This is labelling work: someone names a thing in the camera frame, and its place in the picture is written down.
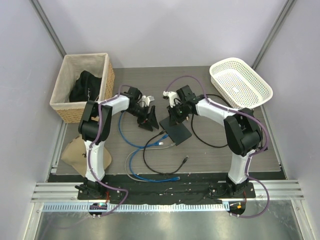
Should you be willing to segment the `dark grey network switch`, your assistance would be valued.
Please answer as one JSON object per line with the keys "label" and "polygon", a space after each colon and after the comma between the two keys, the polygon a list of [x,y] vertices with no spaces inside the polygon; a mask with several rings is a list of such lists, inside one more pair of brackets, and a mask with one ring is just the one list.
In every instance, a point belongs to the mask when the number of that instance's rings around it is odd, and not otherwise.
{"label": "dark grey network switch", "polygon": [[163,130],[165,130],[166,134],[176,146],[180,145],[192,136],[192,133],[185,127],[183,123],[170,125],[169,117],[161,120],[159,125],[163,128]]}

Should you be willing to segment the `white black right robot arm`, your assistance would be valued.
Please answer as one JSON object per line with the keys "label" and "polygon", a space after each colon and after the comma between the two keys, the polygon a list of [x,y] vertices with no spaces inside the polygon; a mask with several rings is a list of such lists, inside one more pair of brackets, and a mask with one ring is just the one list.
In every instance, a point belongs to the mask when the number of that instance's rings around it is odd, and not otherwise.
{"label": "white black right robot arm", "polygon": [[242,194],[249,182],[250,157],[263,140],[259,121],[254,118],[253,111],[224,106],[205,94],[196,96],[188,85],[176,92],[164,91],[163,98],[169,100],[167,110],[171,126],[181,124],[189,115],[198,115],[224,127],[227,145],[232,151],[225,190],[233,198]]}

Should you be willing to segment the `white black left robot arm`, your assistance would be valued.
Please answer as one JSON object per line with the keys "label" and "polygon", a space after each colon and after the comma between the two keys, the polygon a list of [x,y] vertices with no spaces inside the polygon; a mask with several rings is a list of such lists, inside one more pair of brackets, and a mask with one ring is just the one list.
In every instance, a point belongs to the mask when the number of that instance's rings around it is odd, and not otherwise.
{"label": "white black left robot arm", "polygon": [[130,86],[128,91],[119,92],[112,98],[89,100],[86,103],[78,126],[86,150],[85,177],[83,183],[75,187],[79,200],[100,200],[107,194],[108,187],[102,180],[106,175],[104,150],[111,130],[112,116],[127,112],[137,118],[139,127],[148,131],[158,129],[155,106],[150,106],[154,100],[153,96],[143,95],[138,88]]}

